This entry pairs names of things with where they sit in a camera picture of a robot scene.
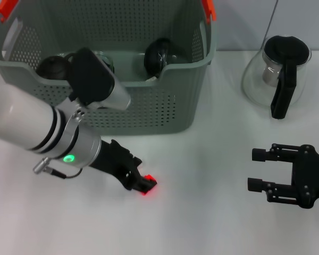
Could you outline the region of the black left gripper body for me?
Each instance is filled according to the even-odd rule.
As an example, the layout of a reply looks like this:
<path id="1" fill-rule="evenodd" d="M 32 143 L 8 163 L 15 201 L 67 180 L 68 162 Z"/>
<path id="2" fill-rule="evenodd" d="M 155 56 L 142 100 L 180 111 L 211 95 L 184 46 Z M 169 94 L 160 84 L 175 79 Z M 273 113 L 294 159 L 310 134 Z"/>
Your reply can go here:
<path id="1" fill-rule="evenodd" d="M 111 140 L 110 143 L 102 141 L 97 157 L 89 166 L 114 176 L 126 188 L 129 174 L 140 175 L 138 166 L 141 163 L 142 160 L 135 157 L 128 149 Z"/>

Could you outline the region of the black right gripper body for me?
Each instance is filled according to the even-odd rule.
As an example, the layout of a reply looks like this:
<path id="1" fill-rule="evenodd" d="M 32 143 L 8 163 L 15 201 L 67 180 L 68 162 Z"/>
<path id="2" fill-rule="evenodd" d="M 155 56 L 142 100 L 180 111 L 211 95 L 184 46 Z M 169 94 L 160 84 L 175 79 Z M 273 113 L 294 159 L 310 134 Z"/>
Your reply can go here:
<path id="1" fill-rule="evenodd" d="M 297 192 L 297 205 L 311 209 L 319 199 L 319 154 L 309 144 L 299 147 L 292 164 L 292 185 Z"/>

